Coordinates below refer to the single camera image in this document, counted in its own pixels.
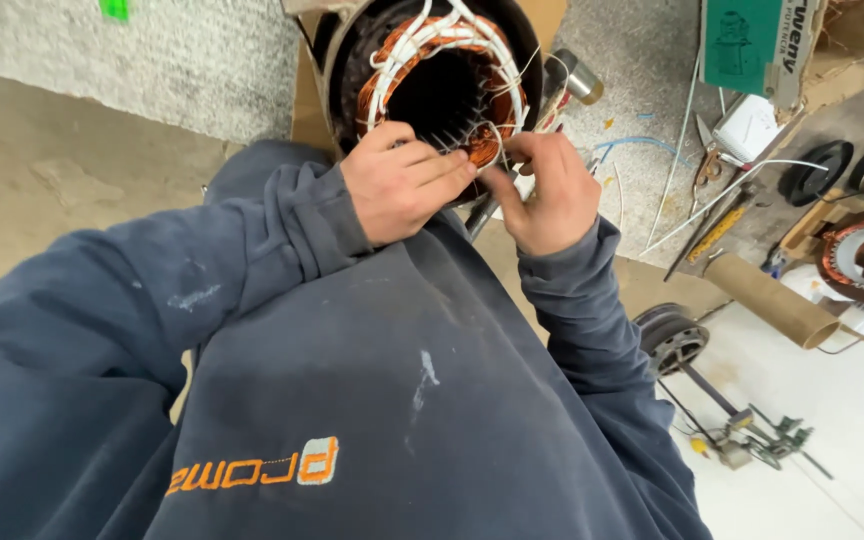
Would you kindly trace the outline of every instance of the person's right hand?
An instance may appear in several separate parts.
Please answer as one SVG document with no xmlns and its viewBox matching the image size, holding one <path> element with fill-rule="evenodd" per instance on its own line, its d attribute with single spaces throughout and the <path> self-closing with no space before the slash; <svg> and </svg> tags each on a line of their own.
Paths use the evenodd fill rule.
<svg viewBox="0 0 864 540">
<path fill-rule="evenodd" d="M 373 247 L 414 236 L 476 172 L 465 151 L 439 155 L 408 124 L 389 121 L 362 137 L 339 168 Z"/>
<path fill-rule="evenodd" d="M 550 255 L 582 240 L 595 224 L 602 186 L 561 133 L 520 133 L 505 141 L 514 161 L 532 160 L 535 197 L 522 202 L 519 190 L 496 167 L 482 175 L 502 207 L 505 228 L 518 248 L 531 256 Z"/>
</svg>

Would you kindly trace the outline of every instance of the copper coil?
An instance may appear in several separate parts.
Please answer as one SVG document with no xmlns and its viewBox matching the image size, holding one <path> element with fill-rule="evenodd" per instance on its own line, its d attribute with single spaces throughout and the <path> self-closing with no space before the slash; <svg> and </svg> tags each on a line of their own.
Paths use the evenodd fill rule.
<svg viewBox="0 0 864 540">
<path fill-rule="evenodd" d="M 426 26 L 433 24 L 441 19 L 442 17 L 428 17 L 419 26 L 419 28 L 416 29 L 416 31 L 422 30 Z M 502 40 L 502 43 L 508 45 L 505 34 L 502 32 L 502 30 L 498 28 L 497 25 L 493 24 L 491 21 L 483 17 L 476 17 L 476 19 L 488 25 L 489 28 L 495 31 L 498 37 Z M 398 43 L 399 40 L 402 39 L 402 36 L 405 34 L 406 30 L 415 20 L 415 17 L 410 18 L 409 20 L 403 22 L 397 28 L 392 30 L 389 36 L 385 38 L 382 47 L 375 54 L 374 61 L 376 63 L 381 64 L 389 59 L 389 56 L 392 54 L 396 43 Z M 464 21 L 459 21 L 458 23 L 456 23 L 455 26 L 467 26 L 469 28 L 472 27 L 470 23 Z M 396 88 L 409 75 L 409 72 L 412 71 L 412 69 L 414 69 L 419 64 L 419 62 L 425 60 L 429 54 L 439 49 L 443 45 L 461 42 L 462 40 L 464 40 L 464 38 L 462 37 L 443 37 L 438 35 L 432 37 L 421 47 L 419 47 L 418 53 L 410 57 L 409 60 L 403 64 L 402 68 L 400 68 L 392 77 L 392 81 L 389 84 L 389 90 L 386 93 L 385 98 L 383 99 L 382 107 L 380 107 L 376 112 L 375 124 L 378 125 L 386 119 L 386 114 L 384 114 L 382 110 L 384 110 L 388 105 L 389 99 L 392 97 Z M 494 57 L 489 51 L 489 49 L 484 46 L 462 45 L 449 50 L 464 51 L 474 55 L 477 59 L 481 60 L 480 62 L 477 62 L 477 65 L 474 65 L 473 68 L 475 69 L 477 76 L 483 80 L 484 90 L 487 93 L 491 94 L 491 97 L 488 99 L 488 108 L 483 112 L 483 117 L 485 118 L 485 120 L 490 121 L 494 124 L 496 128 L 495 130 L 498 131 L 498 135 L 501 137 L 502 141 L 509 139 L 515 132 L 515 128 L 498 126 L 515 125 L 516 116 L 510 91 L 499 92 L 499 90 L 503 87 L 508 87 L 509 83 L 502 79 L 498 69 L 494 69 L 501 68 L 498 58 Z M 368 81 L 362 86 L 362 90 L 359 91 L 358 112 L 356 115 L 359 137 L 364 137 L 368 132 L 369 108 L 373 99 L 373 95 L 376 92 L 379 77 L 380 73 L 374 73 L 371 78 L 368 79 Z M 521 103 L 526 103 L 526 96 L 525 92 L 522 90 L 521 83 L 517 84 L 511 90 L 511 92 L 518 92 Z M 500 149 L 500 141 L 496 139 L 496 133 L 493 131 L 492 127 L 486 124 L 474 128 L 469 134 L 467 144 L 459 145 L 457 148 L 462 148 L 463 150 L 465 150 L 468 153 L 469 160 L 473 162 L 476 166 L 482 167 L 487 166 L 496 158 Z"/>
</svg>

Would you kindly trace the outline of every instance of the green object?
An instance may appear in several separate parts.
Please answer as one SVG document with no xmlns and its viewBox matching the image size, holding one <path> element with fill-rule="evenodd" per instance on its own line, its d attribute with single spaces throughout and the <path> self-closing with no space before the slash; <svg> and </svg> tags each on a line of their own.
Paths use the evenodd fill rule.
<svg viewBox="0 0 864 540">
<path fill-rule="evenodd" d="M 795 107 L 821 7 L 817 0 L 703 0 L 702 81 Z"/>
<path fill-rule="evenodd" d="M 99 0 L 99 7 L 107 18 L 129 20 L 129 0 Z"/>
</svg>

